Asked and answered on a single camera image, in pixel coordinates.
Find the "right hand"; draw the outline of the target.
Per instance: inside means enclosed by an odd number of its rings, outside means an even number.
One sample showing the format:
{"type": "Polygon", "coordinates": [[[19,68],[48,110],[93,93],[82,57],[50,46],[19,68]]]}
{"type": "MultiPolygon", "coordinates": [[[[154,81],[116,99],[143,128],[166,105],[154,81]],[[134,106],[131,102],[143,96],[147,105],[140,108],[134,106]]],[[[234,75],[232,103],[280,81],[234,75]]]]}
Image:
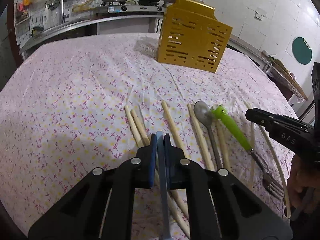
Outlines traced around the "right hand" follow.
{"type": "Polygon", "coordinates": [[[302,192],[308,188],[315,189],[312,199],[303,210],[309,215],[319,208],[319,170],[304,163],[295,154],[291,161],[290,176],[287,180],[287,190],[292,207],[298,208],[303,205],[302,192]]]}

